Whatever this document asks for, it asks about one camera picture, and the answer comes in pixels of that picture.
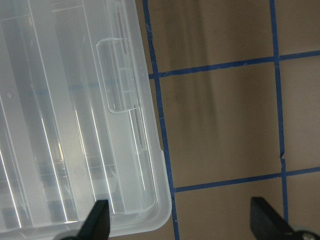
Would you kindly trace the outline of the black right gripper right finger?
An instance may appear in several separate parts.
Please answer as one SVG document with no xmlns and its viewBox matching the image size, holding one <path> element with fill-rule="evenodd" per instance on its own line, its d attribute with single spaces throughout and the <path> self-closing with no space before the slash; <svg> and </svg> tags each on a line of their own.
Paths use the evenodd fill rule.
<svg viewBox="0 0 320 240">
<path fill-rule="evenodd" d="M 250 199 L 250 230 L 256 240 L 318 240 L 308 230 L 294 230 L 263 198 Z"/>
</svg>

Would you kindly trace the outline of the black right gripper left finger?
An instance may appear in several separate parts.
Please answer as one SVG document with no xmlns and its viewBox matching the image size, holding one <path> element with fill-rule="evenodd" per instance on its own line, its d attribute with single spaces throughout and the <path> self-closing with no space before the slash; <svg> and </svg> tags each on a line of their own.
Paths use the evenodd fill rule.
<svg viewBox="0 0 320 240">
<path fill-rule="evenodd" d="M 111 232 L 109 201 L 97 200 L 76 235 L 64 240 L 108 240 Z"/>
</svg>

